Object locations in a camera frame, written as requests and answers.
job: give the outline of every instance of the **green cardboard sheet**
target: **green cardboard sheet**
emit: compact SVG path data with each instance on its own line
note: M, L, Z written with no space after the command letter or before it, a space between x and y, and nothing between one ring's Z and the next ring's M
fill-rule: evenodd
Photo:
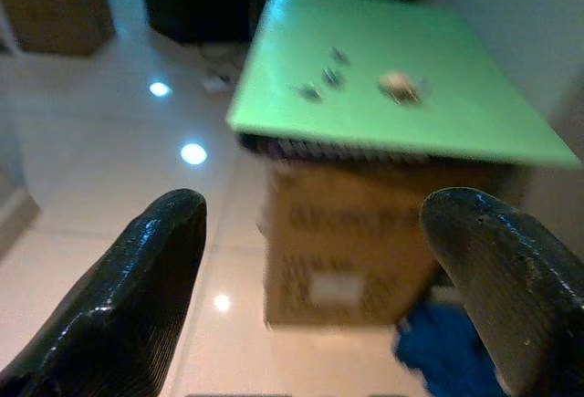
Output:
M323 68L340 70L344 87L327 87ZM419 103L398 104L378 88L391 70L425 79ZM297 94L306 84L321 102ZM227 120L239 133L580 166L461 18L395 0L268 0Z

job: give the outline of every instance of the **blue towel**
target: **blue towel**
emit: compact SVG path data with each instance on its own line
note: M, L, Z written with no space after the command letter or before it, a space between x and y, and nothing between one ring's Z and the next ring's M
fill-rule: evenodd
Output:
M399 329L396 356L420 370L435 397L505 397L495 366L462 311L422 303Z

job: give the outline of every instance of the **brown cardboard box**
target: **brown cardboard box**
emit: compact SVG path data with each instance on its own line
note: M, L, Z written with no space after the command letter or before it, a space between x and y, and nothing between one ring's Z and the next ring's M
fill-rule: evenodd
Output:
M418 225L423 200L449 186L485 188L488 171L457 163L272 172L266 322L395 323L437 268Z
M114 35L107 0L1 0L25 51L88 56Z

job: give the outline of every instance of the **baseboard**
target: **baseboard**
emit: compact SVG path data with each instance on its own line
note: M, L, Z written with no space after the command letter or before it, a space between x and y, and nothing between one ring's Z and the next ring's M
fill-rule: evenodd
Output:
M15 189L0 204L0 257L28 228L39 211L35 200L25 189Z

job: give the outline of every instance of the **white tile floor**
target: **white tile floor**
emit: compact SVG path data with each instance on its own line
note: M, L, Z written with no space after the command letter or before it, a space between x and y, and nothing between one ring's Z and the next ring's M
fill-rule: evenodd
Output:
M163 396L427 395L392 357L388 329L266 328L262 164L224 124L229 98L204 92L197 52L151 33L140 0L111 3L119 35L92 58L0 57L0 106L42 208L0 260L0 369L133 216L190 187L209 204L208 246ZM158 79L170 97L149 93ZM181 160L188 142L207 150L204 164ZM231 301L223 313L219 295Z

